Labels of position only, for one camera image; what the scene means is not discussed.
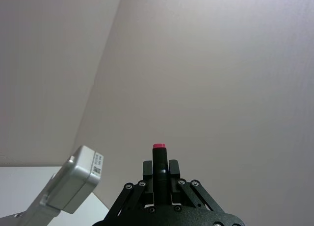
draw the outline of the barcode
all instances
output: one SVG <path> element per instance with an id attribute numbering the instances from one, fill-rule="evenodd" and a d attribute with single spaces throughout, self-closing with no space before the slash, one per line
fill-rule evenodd
<path id="1" fill-rule="evenodd" d="M 101 170 L 101 169 L 99 169 L 99 168 L 97 168 L 96 166 L 94 166 L 94 172 L 100 174 L 100 170 Z"/>

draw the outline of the pink marker cap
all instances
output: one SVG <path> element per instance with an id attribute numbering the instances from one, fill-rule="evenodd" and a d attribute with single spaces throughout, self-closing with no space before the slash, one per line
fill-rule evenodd
<path id="1" fill-rule="evenodd" d="M 166 145 L 165 144 L 154 144 L 153 145 L 153 149 L 159 149 L 159 148 L 165 148 Z"/>

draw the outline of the white wall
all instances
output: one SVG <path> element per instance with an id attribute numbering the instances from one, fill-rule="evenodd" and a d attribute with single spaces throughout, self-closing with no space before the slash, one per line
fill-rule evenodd
<path id="1" fill-rule="evenodd" d="M 118 3 L 0 0 L 0 166 L 65 161 Z"/>
<path id="2" fill-rule="evenodd" d="M 314 0 L 121 0 L 76 145 L 111 206 L 153 143 L 247 225 L 313 224 Z"/>
<path id="3" fill-rule="evenodd" d="M 0 168 L 0 218 L 27 210 L 60 167 Z M 92 226 L 103 220 L 108 209 L 92 193 L 74 214 L 61 211 L 49 226 Z"/>

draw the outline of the black cylindrical object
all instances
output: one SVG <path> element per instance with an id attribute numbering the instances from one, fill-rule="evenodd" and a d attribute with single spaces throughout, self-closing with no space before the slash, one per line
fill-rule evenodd
<path id="1" fill-rule="evenodd" d="M 171 204 L 167 149 L 165 144 L 153 146 L 154 204 Z"/>

